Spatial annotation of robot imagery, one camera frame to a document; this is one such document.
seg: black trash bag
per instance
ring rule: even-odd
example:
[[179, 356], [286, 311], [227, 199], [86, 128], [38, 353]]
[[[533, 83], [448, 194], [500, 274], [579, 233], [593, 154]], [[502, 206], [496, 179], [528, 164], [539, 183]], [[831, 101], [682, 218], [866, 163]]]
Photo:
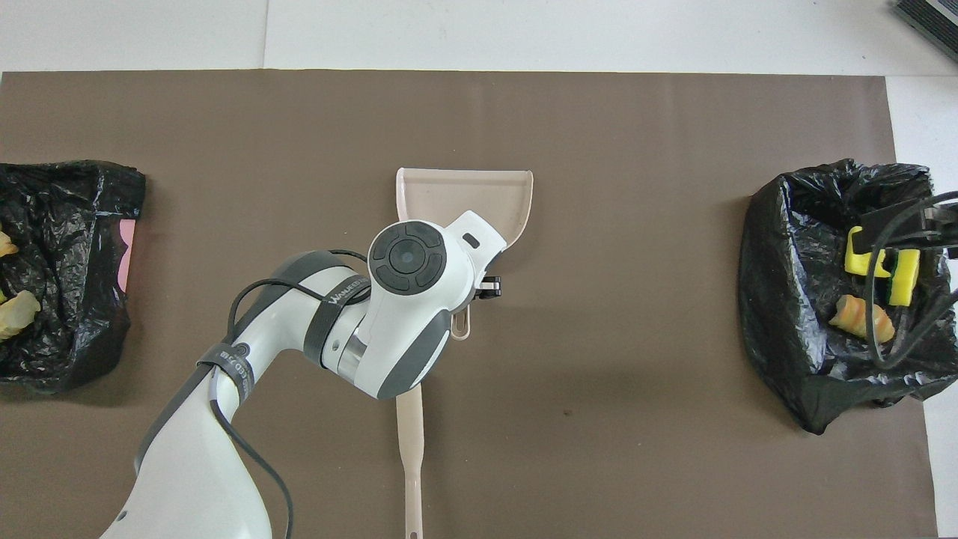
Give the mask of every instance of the black trash bag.
[[0, 384], [57, 393], [116, 366], [129, 317], [117, 283], [146, 178], [113, 163], [0, 164], [0, 224], [19, 252], [0, 258], [0, 290], [30, 291], [34, 323], [0, 342]]
[[[926, 167], [865, 167], [845, 159], [780, 175], [752, 197], [739, 262], [745, 351], [806, 431], [823, 433], [860, 403], [925, 399], [958, 379], [953, 311], [890, 370], [873, 365], [865, 340], [828, 323], [839, 297], [865, 295], [865, 277], [844, 270], [848, 231], [859, 216], [929, 195]], [[884, 266], [894, 264], [889, 252]], [[892, 318], [896, 340], [921, 320], [931, 299], [950, 292], [940, 250], [922, 251], [910, 307], [886, 307], [886, 281], [876, 280], [876, 302]]]

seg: brown table surface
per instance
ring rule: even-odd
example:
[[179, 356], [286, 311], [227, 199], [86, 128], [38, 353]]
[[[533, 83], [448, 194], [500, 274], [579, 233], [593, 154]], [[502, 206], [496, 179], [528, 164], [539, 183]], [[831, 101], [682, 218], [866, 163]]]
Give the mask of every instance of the brown table surface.
[[[936, 534], [921, 404], [798, 429], [736, 308], [747, 197], [895, 160], [881, 78], [432, 72], [5, 74], [0, 160], [149, 177], [118, 368], [0, 392], [0, 537], [96, 537], [233, 295], [292, 253], [365, 250], [400, 166], [531, 169], [532, 217], [426, 379], [429, 537]], [[286, 352], [238, 429], [296, 537], [400, 537], [392, 402]], [[254, 470], [280, 535], [282, 499]]]

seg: dustpan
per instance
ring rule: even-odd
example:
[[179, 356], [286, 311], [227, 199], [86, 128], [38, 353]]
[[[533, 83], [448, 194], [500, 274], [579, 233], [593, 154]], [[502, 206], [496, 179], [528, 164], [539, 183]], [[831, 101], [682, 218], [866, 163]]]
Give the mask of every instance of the dustpan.
[[[513, 246], [529, 220], [533, 202], [532, 171], [455, 171], [406, 169], [396, 172], [396, 209], [399, 219], [419, 219], [441, 226], [472, 210]], [[470, 308], [452, 319], [450, 336], [469, 336]], [[422, 388], [413, 387], [396, 399], [399, 456], [405, 471], [406, 539], [422, 539], [422, 485], [424, 450]]]

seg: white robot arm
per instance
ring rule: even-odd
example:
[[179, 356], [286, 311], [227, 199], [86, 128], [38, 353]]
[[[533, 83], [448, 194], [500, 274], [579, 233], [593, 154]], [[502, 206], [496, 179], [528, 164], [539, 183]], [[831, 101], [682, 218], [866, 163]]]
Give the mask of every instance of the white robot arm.
[[447, 227], [407, 221], [384, 229], [369, 251], [372, 281], [328, 251], [287, 260], [150, 428], [133, 490], [102, 539], [271, 537], [222, 422], [276, 355], [301, 350], [377, 399], [408, 391], [433, 367], [452, 315], [505, 248], [494, 228], [466, 212]]

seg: white floor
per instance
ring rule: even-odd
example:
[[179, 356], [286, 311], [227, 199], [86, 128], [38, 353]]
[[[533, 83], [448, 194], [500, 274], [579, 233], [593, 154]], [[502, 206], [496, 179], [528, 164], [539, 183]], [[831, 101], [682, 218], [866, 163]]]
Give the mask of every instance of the white floor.
[[[261, 67], [888, 76], [899, 161], [958, 189], [958, 63], [887, 0], [0, 0], [0, 73]], [[925, 405], [943, 536], [955, 418]]]

